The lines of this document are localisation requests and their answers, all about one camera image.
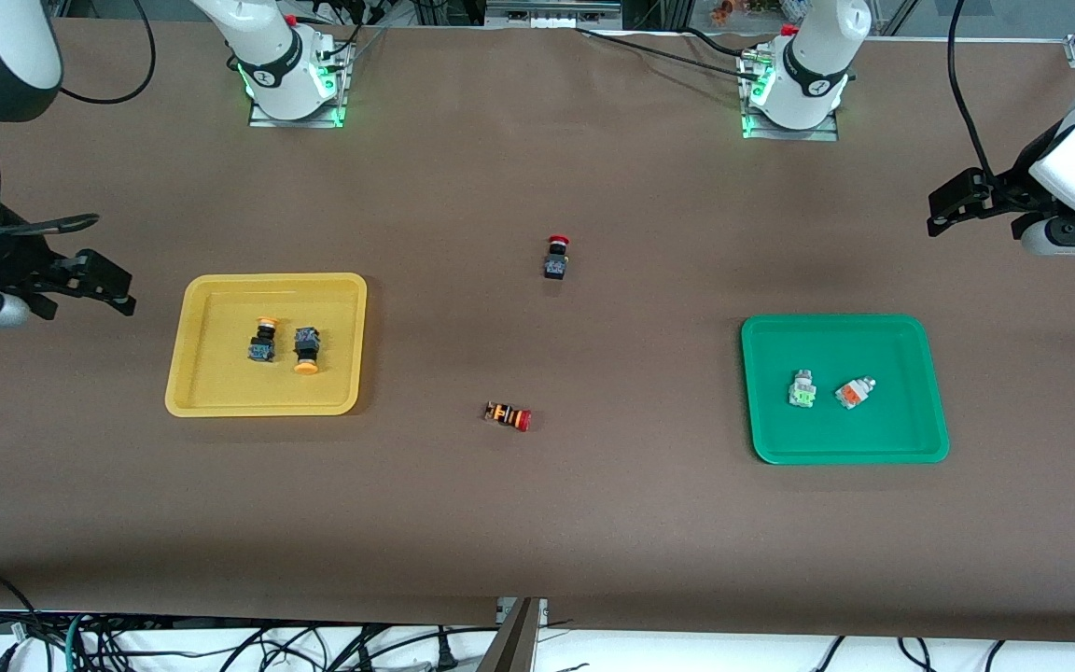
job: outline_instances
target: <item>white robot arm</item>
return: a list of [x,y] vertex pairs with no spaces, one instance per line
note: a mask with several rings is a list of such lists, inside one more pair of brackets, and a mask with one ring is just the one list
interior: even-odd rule
[[929,196],[930,235],[955,224],[1018,213],[1015,239],[1036,255],[1075,256],[1075,105],[990,184],[977,167]]
[[[274,0],[191,0],[226,35],[247,82],[247,92],[270,117],[307,117],[336,95],[331,35],[290,25]],[[60,51],[39,0],[0,0],[0,123],[42,114],[59,94]],[[47,247],[46,233],[71,233],[96,214],[32,224],[0,202],[0,327],[27,314],[53,319],[47,294],[97,299],[124,315],[135,310],[131,274],[94,251],[64,257]]]
[[749,102],[780,127],[815,128],[840,105],[848,66],[873,22],[865,0],[817,0],[797,34],[759,47],[772,53],[773,72]]

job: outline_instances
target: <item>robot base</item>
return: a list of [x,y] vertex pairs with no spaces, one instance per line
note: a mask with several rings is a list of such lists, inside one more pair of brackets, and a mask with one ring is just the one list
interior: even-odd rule
[[[764,54],[761,49],[746,52],[746,56],[737,57],[737,72],[751,72],[759,76],[764,76],[769,68],[768,60],[773,57]],[[739,81],[739,95],[741,96],[741,133],[744,138],[762,138],[765,140],[815,140],[820,142],[835,142],[838,139],[836,131],[835,112],[829,112],[818,127],[805,129],[805,131],[794,131],[794,129],[784,128],[769,120],[765,112],[759,110],[750,102],[754,90],[758,88],[760,82]]]
[[[322,103],[313,114],[299,119],[278,119],[270,116],[252,99],[252,113],[247,116],[247,126],[253,128],[343,128],[346,120],[346,99],[350,92],[350,72],[353,72],[354,44],[347,44],[343,51],[334,55],[338,71],[333,73],[334,88],[338,94]],[[247,97],[252,98],[248,90]]]

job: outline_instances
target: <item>table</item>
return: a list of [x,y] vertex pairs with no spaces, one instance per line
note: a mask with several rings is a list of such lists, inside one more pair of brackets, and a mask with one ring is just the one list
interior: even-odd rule
[[[138,297],[0,332],[0,571],[39,606],[1075,639],[1075,259],[927,238],[973,162],[942,43],[866,43],[840,142],[788,144],[741,139],[722,75],[570,31],[390,30],[346,128],[248,129],[213,26],[155,29],[135,101],[0,125],[5,202],[102,213],[53,244]],[[78,92],[144,72],[138,25],[57,32]],[[959,56],[999,167],[1075,97],[1057,44]],[[190,280],[325,271],[371,286],[353,415],[168,415]],[[946,462],[759,462],[742,320],[861,311],[929,329]]]

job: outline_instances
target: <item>yellow tray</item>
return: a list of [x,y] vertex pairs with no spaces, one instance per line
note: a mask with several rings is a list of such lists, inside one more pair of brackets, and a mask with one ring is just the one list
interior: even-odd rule
[[[354,272],[203,275],[185,289],[166,406],[178,417],[342,415],[359,394],[368,284]],[[276,360],[247,358],[272,317]],[[293,373],[293,332],[317,329],[319,371]]]

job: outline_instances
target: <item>green tray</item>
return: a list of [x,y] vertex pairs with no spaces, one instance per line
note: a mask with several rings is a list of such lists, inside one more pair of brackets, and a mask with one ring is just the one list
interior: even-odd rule
[[[934,463],[948,430],[922,324],[908,315],[756,315],[741,328],[754,449],[769,463]],[[813,408],[786,401],[811,369]],[[877,382],[855,409],[849,380]]]

